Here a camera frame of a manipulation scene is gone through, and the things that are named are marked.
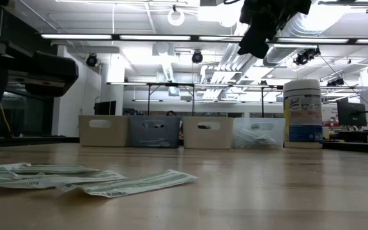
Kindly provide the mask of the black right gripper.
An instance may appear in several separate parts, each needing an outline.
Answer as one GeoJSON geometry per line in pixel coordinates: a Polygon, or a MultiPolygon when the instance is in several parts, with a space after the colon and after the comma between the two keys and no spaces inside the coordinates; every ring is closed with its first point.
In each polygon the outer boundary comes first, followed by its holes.
{"type": "Polygon", "coordinates": [[[307,15],[311,0],[246,0],[241,8],[240,22],[248,24],[239,45],[238,54],[251,54],[263,59],[269,46],[266,39],[273,38],[277,24],[286,23],[297,13],[307,15]]]}

